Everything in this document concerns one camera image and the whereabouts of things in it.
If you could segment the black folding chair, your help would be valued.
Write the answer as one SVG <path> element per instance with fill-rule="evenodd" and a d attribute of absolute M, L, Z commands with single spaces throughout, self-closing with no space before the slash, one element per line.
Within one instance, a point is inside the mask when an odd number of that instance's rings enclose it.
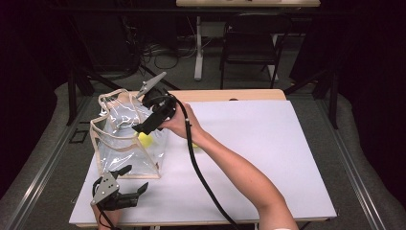
<path fill-rule="evenodd" d="M 244 12 L 232 16 L 224 26 L 220 56 L 220 88 L 224 87 L 226 64 L 274 66 L 270 87 L 275 84 L 283 43 L 292 28 L 285 14 Z"/>

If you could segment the black curtain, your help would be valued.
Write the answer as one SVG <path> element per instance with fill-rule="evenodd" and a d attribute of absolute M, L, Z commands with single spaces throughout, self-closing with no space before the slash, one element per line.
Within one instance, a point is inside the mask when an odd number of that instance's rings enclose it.
<path fill-rule="evenodd" d="M 389 192 L 406 206 L 406 0 L 320 0 L 322 11 L 355 11 L 353 20 L 310 24 L 290 73 L 303 81 L 355 41 L 338 69 L 338 91 L 352 105 L 362 150 Z"/>
<path fill-rule="evenodd" d="M 38 0 L 0 0 L 0 199 L 56 109 L 66 73 Z"/>

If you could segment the clear plastic bag beige trim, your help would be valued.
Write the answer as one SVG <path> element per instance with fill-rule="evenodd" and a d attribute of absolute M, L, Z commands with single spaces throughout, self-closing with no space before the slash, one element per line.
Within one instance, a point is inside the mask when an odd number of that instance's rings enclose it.
<path fill-rule="evenodd" d="M 90 121 L 90 135 L 99 174 L 131 165 L 123 178 L 160 178 L 169 133 L 153 130 L 147 134 L 153 143 L 145 149 L 132 128 L 143 123 L 151 111 L 125 89 L 100 95 L 98 103 L 101 113 Z"/>

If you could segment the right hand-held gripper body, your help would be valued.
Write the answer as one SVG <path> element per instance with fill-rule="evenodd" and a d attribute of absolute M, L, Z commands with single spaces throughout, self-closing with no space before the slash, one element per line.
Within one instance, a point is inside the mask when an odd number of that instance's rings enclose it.
<path fill-rule="evenodd" d="M 154 122 L 164 122 L 170 119 L 176 110 L 176 100 L 165 89 L 158 86 L 158 83 L 166 76 L 166 72 L 144 81 L 137 99 L 142 99 L 142 105 L 151 111 L 148 118 Z"/>

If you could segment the person's right hand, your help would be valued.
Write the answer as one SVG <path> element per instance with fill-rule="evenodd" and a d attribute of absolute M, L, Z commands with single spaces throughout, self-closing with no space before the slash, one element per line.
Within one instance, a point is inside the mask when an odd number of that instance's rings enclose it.
<path fill-rule="evenodd" d="M 167 128 L 179 137 L 187 138 L 187 124 L 190 124 L 192 142 L 197 145 L 200 144 L 206 132 L 199 124 L 192 107 L 188 103 L 178 104 L 173 117 L 164 121 L 161 128 Z"/>

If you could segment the silver floor rail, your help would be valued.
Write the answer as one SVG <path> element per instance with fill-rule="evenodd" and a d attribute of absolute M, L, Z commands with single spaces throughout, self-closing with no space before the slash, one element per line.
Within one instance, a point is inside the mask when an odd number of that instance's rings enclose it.
<path fill-rule="evenodd" d="M 327 125 L 329 133 L 333 136 L 339 150 L 339 158 L 349 178 L 351 187 L 360 203 L 364 215 L 372 230 L 387 230 L 377 208 L 372 201 L 372 196 L 367 190 L 367 187 L 357 170 L 351 154 L 344 142 L 344 139 L 338 129 L 335 129 L 327 115 L 328 108 L 325 101 L 316 100 L 316 104 L 322 113 L 322 117 Z"/>
<path fill-rule="evenodd" d="M 17 230 L 26 221 L 52 176 L 84 110 L 92 102 L 90 96 L 80 98 L 76 117 L 65 124 L 68 102 L 60 97 L 51 122 L 45 128 L 22 170 L 0 199 L 0 230 Z"/>

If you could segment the white desk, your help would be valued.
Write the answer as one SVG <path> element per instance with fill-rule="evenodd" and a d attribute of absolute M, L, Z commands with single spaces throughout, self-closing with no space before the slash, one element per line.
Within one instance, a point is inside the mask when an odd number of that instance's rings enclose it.
<path fill-rule="evenodd" d="M 176 0 L 177 7 L 186 8 L 243 8 L 243 7 L 288 7 L 288 8 L 314 8 L 319 7 L 320 0 Z M 196 17 L 196 60 L 194 79 L 201 81 L 203 69 L 202 28 L 201 18 Z"/>

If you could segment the person's left hand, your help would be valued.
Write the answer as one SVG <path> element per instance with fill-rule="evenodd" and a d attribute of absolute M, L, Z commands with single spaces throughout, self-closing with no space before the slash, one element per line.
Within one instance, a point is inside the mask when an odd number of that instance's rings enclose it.
<path fill-rule="evenodd" d="M 110 224 L 107 221 L 108 219 L 114 226 L 118 226 L 118 223 L 122 216 L 121 210 L 104 211 L 103 214 L 97 206 L 93 206 L 92 210 L 96 219 L 96 223 L 98 224 L 98 230 L 111 230 Z"/>

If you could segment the black metal stand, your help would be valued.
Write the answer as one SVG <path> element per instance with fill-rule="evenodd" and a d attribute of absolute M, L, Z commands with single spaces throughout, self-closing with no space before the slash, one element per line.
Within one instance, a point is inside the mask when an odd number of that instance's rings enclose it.
<path fill-rule="evenodd" d="M 67 125 L 71 125 L 78 116 L 77 107 L 77 92 L 79 89 L 83 96 L 92 96 L 95 89 L 91 81 L 98 81 L 101 84 L 117 90 L 121 87 L 111 80 L 108 80 L 94 71 L 85 67 L 74 67 L 68 75 L 68 102 L 69 102 L 69 118 Z"/>
<path fill-rule="evenodd" d="M 297 90 L 305 87 L 312 81 L 316 81 L 311 96 L 315 100 L 323 100 L 326 94 L 329 93 L 328 105 L 327 105 L 327 116 L 328 120 L 332 126 L 337 129 L 337 101 L 338 101 L 338 75 L 334 71 L 321 70 L 315 75 L 294 83 L 292 86 L 283 90 L 285 95 L 290 95 Z"/>

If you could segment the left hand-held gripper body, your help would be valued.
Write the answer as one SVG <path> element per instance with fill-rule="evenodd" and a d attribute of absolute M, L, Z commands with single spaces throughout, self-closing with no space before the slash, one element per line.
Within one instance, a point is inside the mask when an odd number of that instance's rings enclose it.
<path fill-rule="evenodd" d="M 115 211 L 124 208 L 136 207 L 140 194 L 121 194 L 120 184 L 117 178 L 124 175 L 123 172 L 104 172 L 102 176 L 94 183 L 92 191 L 92 200 L 90 204 L 101 208 L 103 211 Z"/>

